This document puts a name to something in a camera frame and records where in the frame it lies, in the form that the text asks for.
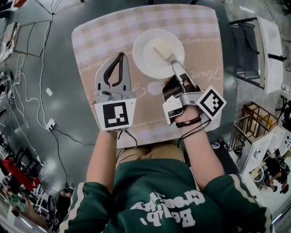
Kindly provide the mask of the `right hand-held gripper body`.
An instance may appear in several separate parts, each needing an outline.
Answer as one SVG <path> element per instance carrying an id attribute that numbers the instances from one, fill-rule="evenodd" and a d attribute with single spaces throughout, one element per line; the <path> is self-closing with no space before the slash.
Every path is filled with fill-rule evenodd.
<path id="1" fill-rule="evenodd" d="M 209 86 L 204 91 L 193 80 L 191 82 L 196 86 L 196 92 L 185 93 L 183 81 L 178 81 L 175 75 L 163 87 L 164 103 L 162 107 L 168 125 L 183 114 L 186 106 L 199 107 L 202 116 L 209 120 L 214 120 L 225 107 L 226 101 L 213 86 Z"/>

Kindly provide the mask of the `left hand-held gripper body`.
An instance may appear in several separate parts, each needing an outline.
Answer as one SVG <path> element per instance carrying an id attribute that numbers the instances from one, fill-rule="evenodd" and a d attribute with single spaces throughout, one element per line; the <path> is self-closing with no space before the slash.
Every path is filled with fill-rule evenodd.
<path id="1" fill-rule="evenodd" d="M 114 132 L 126 130 L 133 124 L 136 98 L 120 93 L 98 91 L 94 103 L 99 129 Z"/>

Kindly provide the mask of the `person's right hand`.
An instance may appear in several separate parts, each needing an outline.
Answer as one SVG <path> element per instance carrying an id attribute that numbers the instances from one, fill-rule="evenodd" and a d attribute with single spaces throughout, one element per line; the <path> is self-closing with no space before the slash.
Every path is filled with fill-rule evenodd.
<path id="1" fill-rule="evenodd" d="M 196 86 L 193 85 L 193 83 L 191 81 L 192 81 L 192 79 L 190 79 L 190 78 L 183 80 L 183 87 L 185 89 L 185 93 L 196 92 Z"/>

